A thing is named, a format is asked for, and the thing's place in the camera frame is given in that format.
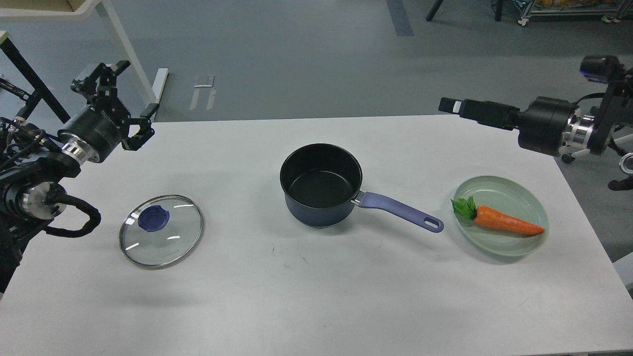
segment saucepan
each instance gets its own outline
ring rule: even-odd
[[[387,196],[362,191],[360,164],[350,152],[333,144],[297,149],[282,165],[280,180],[288,209],[308,226],[332,226],[358,206],[385,210],[431,232],[444,229],[436,217]]]

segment glass lid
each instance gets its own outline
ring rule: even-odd
[[[131,262],[166,267],[200,240],[204,219],[200,208],[180,195],[163,195],[139,205],[121,225],[119,246]]]

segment green leaves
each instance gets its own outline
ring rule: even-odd
[[[472,195],[468,200],[459,198],[457,200],[451,199],[451,202],[453,203],[453,211],[455,214],[468,220],[473,220],[477,216],[477,206],[475,205],[475,200]]]

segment gray floor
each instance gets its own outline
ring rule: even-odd
[[[490,0],[446,1],[433,22],[424,20],[432,1],[404,0],[410,37],[396,36],[385,0],[112,3],[146,72],[170,69],[158,121],[436,114],[443,96],[524,109],[537,96],[573,101],[603,91],[578,71],[586,54],[614,54],[633,66],[630,20],[534,18],[521,27],[510,3],[502,22],[494,22]],[[71,114],[84,102],[70,81],[87,63],[120,59],[96,14],[83,22],[0,29]],[[0,72],[27,87],[3,56]],[[216,76],[210,110],[190,110],[198,75]],[[140,113],[125,74],[119,87],[130,111]],[[6,92],[0,100],[0,115],[19,107]],[[32,121],[51,132],[59,128],[45,107]],[[633,144],[624,148],[633,151]],[[608,151],[571,165],[557,162],[610,258],[632,252],[633,192],[606,188],[625,178],[618,157]]]

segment toy carrot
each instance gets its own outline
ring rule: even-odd
[[[451,199],[451,202],[453,202],[453,211],[455,214],[472,220],[479,226],[517,232],[527,236],[538,235],[544,231],[544,229],[538,225],[504,214],[485,205],[479,205],[477,207],[472,196],[468,200],[464,198],[459,198],[458,200]]]

